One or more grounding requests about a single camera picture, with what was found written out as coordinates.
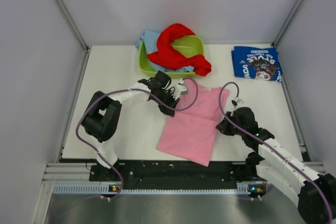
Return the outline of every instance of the folded clothes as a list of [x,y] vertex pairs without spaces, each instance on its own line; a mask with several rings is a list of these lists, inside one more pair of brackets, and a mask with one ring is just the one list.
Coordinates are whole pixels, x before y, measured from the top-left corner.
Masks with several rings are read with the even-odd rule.
[[[139,50],[142,42],[144,42],[147,54],[156,52],[157,51],[156,42],[159,36],[160,36],[160,33],[158,32],[151,31],[151,30],[145,30],[143,34],[141,35],[140,39],[138,40],[138,42],[136,42],[135,47]],[[151,64],[151,67],[155,71],[162,71],[162,72],[193,72],[194,71],[194,67],[192,66],[186,66],[186,67],[182,67],[176,70],[172,70],[172,69],[164,68],[151,61],[150,61],[150,64]]]
[[[185,108],[192,103],[196,95],[195,84],[185,80],[189,92],[180,97],[177,108]],[[175,117],[168,117],[161,139],[156,147],[161,152],[189,159],[208,166],[215,144],[216,125],[222,118],[218,105],[221,88],[208,88],[198,85],[198,98],[193,106]],[[225,105],[229,91],[224,90],[222,105]]]
[[238,46],[231,56],[236,77],[281,82],[282,68],[276,48]]
[[186,58],[171,45],[175,39],[186,35],[195,34],[182,24],[173,24],[167,27],[157,39],[156,46],[158,50],[147,54],[147,57],[151,62],[173,70],[193,66],[196,74],[206,76],[211,72],[211,64],[203,55],[194,55]]

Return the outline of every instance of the pink t-shirt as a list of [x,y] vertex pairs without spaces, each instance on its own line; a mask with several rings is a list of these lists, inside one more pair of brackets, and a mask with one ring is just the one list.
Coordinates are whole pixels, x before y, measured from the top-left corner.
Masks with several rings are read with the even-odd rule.
[[[177,108],[185,108],[195,99],[196,87],[191,80],[185,80],[189,92],[180,97]],[[189,159],[208,166],[215,144],[216,125],[222,118],[218,105],[221,87],[207,88],[199,83],[198,98],[193,106],[185,111],[176,111],[175,117],[169,117],[163,129],[157,149],[174,156]],[[229,91],[222,93],[224,106]]]

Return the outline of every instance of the gray floor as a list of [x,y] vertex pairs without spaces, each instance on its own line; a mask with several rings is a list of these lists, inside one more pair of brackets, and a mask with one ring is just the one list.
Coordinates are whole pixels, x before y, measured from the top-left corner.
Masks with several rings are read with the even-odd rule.
[[[69,211],[86,197],[53,195],[45,224],[304,223],[293,203],[276,189],[262,202],[241,200],[233,195],[125,195],[110,203],[99,197],[91,198]],[[65,212],[68,213],[63,217],[56,217]]]

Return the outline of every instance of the blue towel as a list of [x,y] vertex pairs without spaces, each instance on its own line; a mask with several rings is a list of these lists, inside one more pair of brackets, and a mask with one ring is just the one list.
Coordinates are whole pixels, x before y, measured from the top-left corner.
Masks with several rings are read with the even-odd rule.
[[282,68],[276,48],[234,47],[231,52],[236,77],[281,82]]
[[[143,34],[141,35],[140,39],[136,42],[135,47],[139,50],[141,43],[144,42],[147,54],[156,52],[157,51],[156,41],[158,40],[159,36],[160,36],[160,33],[157,33],[151,30],[145,30]],[[150,61],[150,64],[151,64],[151,67],[155,71],[162,71],[162,72],[193,72],[194,71],[193,66],[187,66],[187,67],[179,68],[177,70],[171,70],[168,68],[164,68],[160,65],[154,64],[151,61]]]

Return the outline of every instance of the printed cartoon character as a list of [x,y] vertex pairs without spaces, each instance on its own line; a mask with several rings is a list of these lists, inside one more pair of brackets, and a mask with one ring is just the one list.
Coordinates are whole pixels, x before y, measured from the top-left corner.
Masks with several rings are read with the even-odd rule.
[[276,71],[279,69],[279,66],[276,63],[271,64],[268,60],[265,59],[254,60],[252,62],[248,62],[247,64],[257,70],[257,80],[272,80]]

